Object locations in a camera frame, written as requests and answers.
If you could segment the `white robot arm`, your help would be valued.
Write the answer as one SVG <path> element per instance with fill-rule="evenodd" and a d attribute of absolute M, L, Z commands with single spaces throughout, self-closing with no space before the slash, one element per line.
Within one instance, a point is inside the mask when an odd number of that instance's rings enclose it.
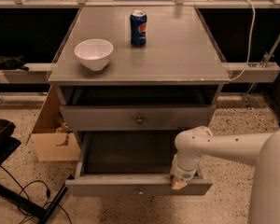
<path fill-rule="evenodd" d="M 212 156 L 255 168 L 248 224 L 280 224 L 280 130 L 214 136 L 204 127 L 179 133 L 170 175 L 182 189 L 194 177 L 201 157 Z"/>

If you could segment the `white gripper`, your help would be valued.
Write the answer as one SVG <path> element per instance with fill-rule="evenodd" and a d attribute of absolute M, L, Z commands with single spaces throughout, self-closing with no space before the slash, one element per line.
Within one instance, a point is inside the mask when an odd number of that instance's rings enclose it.
<path fill-rule="evenodd" d="M 170 175 L 172 179 L 172 189 L 184 188 L 196 174 L 201 157 L 199 155 L 186 156 L 177 152 L 172 160 Z"/>

